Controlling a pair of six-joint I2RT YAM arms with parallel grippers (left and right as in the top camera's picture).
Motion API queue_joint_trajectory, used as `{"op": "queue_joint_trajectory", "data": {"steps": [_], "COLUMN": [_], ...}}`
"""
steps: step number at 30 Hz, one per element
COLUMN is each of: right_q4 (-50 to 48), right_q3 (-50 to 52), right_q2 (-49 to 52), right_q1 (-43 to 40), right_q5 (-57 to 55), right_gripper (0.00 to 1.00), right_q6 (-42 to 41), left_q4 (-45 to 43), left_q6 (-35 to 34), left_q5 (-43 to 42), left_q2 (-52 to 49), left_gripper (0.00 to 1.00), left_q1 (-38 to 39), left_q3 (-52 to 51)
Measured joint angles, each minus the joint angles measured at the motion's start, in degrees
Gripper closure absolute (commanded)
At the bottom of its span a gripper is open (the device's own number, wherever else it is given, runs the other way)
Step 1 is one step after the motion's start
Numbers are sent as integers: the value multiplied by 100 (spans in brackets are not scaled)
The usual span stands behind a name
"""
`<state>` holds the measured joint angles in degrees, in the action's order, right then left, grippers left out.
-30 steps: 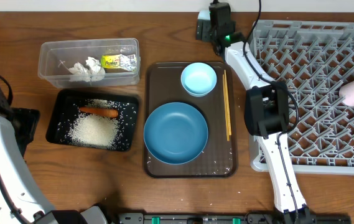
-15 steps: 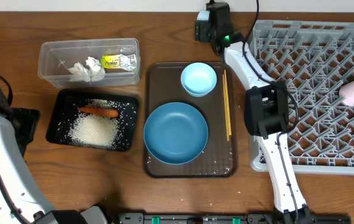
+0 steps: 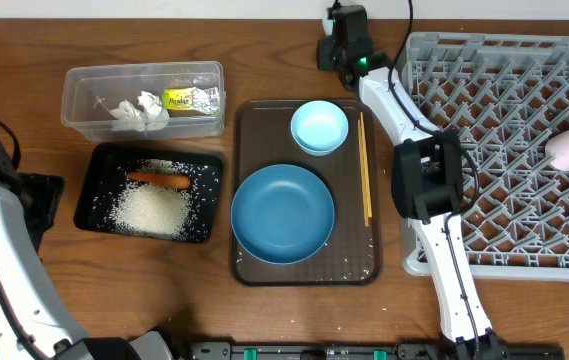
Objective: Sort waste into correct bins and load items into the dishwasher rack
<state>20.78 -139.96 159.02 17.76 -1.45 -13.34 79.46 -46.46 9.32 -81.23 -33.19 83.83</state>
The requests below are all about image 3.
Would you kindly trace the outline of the dark blue plate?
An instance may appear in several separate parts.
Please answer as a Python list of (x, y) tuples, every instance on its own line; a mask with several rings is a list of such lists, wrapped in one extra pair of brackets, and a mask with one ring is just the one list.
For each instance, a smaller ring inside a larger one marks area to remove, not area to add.
[(313, 172), (275, 164), (248, 176), (231, 204), (235, 239), (262, 262), (289, 265), (315, 255), (336, 217), (333, 197)]

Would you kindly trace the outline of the pile of white rice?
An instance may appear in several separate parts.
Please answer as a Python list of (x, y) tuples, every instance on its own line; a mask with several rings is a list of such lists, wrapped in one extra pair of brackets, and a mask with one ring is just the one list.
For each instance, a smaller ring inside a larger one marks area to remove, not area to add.
[[(139, 182), (129, 172), (179, 174), (190, 178), (178, 190)], [(97, 181), (97, 191), (85, 212), (93, 231), (202, 243), (210, 237), (222, 167), (164, 159), (119, 160)]]

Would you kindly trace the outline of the wooden chopstick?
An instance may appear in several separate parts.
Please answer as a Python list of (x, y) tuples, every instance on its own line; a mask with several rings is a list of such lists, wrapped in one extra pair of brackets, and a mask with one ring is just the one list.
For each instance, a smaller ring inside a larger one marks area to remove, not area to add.
[(358, 119), (358, 154), (360, 162), (360, 175), (361, 175), (361, 188), (362, 188), (362, 200), (363, 200), (363, 211), (364, 211), (364, 224), (366, 227), (370, 225), (370, 214), (368, 210), (368, 196), (367, 196), (367, 184), (366, 184), (366, 174), (365, 174), (365, 163), (364, 163), (364, 145), (362, 140), (362, 114)]
[(369, 210), (369, 214), (370, 214), (370, 220), (372, 219), (372, 200), (371, 200), (371, 188), (370, 188), (370, 175), (369, 175), (369, 170), (368, 170), (368, 152), (367, 152), (367, 144), (366, 144), (366, 133), (365, 133), (365, 124), (364, 124), (364, 114), (363, 112), (360, 112), (360, 114), (362, 114), (362, 140), (363, 140), (363, 147), (364, 147), (364, 163), (365, 163), (365, 174), (366, 174), (366, 184), (367, 184), (367, 196), (368, 196), (368, 210)]

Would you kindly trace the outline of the yellow foil snack wrapper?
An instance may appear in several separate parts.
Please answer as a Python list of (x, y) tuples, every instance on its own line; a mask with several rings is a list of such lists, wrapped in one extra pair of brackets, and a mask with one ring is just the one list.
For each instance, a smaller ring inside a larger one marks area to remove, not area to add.
[(167, 110), (196, 111), (207, 115), (220, 110), (220, 93), (217, 87), (167, 88), (163, 91), (161, 100)]

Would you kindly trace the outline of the white tissue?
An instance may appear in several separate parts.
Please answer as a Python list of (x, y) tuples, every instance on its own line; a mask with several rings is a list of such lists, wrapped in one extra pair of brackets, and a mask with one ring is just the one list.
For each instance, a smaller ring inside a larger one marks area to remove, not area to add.
[(143, 113), (127, 100), (120, 102), (118, 107), (111, 109), (109, 113), (115, 118), (112, 131), (144, 132), (146, 129)]
[(138, 105), (143, 108), (147, 131), (161, 130), (168, 125), (170, 116), (159, 96), (142, 91), (138, 97)]

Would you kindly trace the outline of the light blue bowl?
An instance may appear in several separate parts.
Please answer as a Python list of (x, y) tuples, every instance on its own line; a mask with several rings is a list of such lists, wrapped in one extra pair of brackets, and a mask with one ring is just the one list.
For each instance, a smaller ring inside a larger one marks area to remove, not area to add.
[(323, 100), (300, 106), (292, 116), (290, 131), (307, 154), (324, 156), (339, 148), (349, 132), (348, 118), (336, 104)]

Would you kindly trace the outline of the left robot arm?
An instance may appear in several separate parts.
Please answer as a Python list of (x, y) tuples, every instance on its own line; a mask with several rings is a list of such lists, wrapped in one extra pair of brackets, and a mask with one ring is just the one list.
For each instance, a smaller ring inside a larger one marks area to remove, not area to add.
[(21, 173), (21, 152), (0, 141), (0, 359), (175, 359), (158, 330), (127, 341), (92, 337), (72, 316), (38, 255), (63, 178)]

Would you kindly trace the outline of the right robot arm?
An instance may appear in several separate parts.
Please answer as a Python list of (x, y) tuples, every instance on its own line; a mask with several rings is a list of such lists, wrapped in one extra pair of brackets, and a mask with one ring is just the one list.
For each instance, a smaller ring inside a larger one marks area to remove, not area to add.
[(460, 139), (430, 122), (403, 87), (394, 59), (373, 47), (361, 5), (334, 2), (323, 21), (317, 67), (338, 74), (377, 117), (394, 145), (391, 193), (397, 212), (420, 239), (438, 296), (441, 333), (455, 359), (504, 359), (483, 310), (461, 240), (463, 167), (477, 167)]

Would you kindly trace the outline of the orange carrot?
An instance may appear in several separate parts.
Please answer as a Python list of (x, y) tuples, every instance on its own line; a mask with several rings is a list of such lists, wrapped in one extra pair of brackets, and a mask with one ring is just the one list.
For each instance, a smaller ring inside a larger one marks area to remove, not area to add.
[(188, 189), (191, 185), (190, 178), (179, 174), (155, 174), (146, 172), (129, 172), (129, 179), (145, 182), (157, 186), (174, 188), (178, 190)]

